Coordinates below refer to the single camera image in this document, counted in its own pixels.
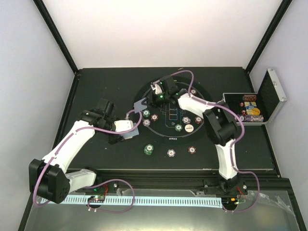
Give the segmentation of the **green chip stack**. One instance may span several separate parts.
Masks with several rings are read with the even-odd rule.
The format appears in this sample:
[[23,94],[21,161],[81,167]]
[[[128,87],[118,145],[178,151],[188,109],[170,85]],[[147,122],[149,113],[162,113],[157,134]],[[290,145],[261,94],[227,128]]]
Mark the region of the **green chip stack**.
[[144,147],[144,153],[146,155],[151,155],[154,151],[154,146],[152,144],[148,144]]

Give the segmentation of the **green chips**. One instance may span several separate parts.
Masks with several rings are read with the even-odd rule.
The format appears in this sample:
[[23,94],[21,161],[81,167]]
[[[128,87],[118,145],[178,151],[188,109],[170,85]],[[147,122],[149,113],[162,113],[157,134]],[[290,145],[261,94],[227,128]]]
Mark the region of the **green chips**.
[[142,115],[143,115],[143,117],[149,117],[149,116],[151,115],[151,113],[150,113],[149,110],[144,110],[144,111],[142,112]]
[[177,125],[175,126],[175,130],[176,130],[176,131],[181,131],[181,130],[182,130],[182,125],[181,125],[181,124],[177,124]]

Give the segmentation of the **red chip stack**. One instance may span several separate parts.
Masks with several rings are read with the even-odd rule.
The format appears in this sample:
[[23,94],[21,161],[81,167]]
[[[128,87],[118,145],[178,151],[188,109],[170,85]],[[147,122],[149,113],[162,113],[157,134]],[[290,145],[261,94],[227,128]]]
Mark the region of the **red chip stack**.
[[188,152],[189,152],[190,154],[194,154],[194,153],[196,153],[196,148],[193,147],[193,146],[191,146],[191,147],[188,148]]

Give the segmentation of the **blue-backed playing card deck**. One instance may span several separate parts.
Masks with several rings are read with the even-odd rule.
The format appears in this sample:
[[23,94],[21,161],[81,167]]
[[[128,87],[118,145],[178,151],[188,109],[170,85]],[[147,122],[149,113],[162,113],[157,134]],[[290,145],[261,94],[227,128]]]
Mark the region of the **blue-backed playing card deck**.
[[139,135],[139,130],[138,130],[138,128],[135,128],[134,130],[132,130],[132,131],[130,131],[130,132],[121,134],[121,136],[122,136],[125,140],[132,139],[133,137],[138,136],[138,135]]

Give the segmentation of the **dealt cards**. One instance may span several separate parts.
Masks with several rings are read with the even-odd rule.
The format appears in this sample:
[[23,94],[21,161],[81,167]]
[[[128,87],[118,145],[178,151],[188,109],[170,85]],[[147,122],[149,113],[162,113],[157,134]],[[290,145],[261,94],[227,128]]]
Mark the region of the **dealt cards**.
[[142,100],[143,99],[140,99],[139,101],[134,103],[133,106],[134,106],[134,112],[135,113],[142,112],[143,110],[147,109],[147,105],[141,104]]

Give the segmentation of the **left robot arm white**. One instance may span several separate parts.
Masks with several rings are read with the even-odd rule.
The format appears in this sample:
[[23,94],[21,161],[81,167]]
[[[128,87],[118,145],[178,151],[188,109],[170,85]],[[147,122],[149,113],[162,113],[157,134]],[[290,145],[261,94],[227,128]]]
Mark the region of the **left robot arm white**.
[[68,173],[68,167],[81,148],[95,133],[102,132],[111,135],[116,141],[131,138],[131,132],[138,123],[133,123],[126,117],[124,120],[114,120],[108,110],[94,109],[83,111],[68,134],[58,145],[41,160],[33,159],[28,167],[29,189],[32,202],[36,207],[42,204],[40,197],[48,202],[61,203],[69,193],[81,188],[89,188],[98,192],[103,188],[103,179],[94,170],[82,169]]

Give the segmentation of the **white dealer button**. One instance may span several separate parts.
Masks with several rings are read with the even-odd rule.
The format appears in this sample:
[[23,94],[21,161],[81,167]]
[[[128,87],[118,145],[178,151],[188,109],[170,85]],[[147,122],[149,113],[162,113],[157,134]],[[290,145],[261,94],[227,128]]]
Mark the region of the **white dealer button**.
[[194,131],[194,126],[192,124],[185,125],[185,131],[191,133]]

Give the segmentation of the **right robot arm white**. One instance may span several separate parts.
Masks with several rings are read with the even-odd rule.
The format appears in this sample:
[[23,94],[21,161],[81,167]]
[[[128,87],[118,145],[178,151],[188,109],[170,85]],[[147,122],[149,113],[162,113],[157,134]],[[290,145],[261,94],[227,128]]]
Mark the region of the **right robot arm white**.
[[182,110],[189,111],[203,120],[205,131],[215,144],[220,174],[219,189],[223,194],[229,194],[236,189],[238,169],[235,160],[235,141],[238,125],[235,116],[224,102],[214,103],[192,95],[186,89],[170,94],[156,93],[151,90],[141,98],[141,104],[147,107],[161,107],[174,104]]

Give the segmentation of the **blue chips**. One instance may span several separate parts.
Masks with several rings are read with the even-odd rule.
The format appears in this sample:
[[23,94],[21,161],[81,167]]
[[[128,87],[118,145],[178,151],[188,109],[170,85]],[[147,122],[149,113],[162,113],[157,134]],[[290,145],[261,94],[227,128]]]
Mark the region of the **blue chips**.
[[184,124],[189,124],[191,122],[191,120],[186,116],[182,118],[182,121]]
[[143,121],[143,125],[146,126],[146,127],[150,126],[150,124],[151,124],[151,121],[149,119],[145,119]]

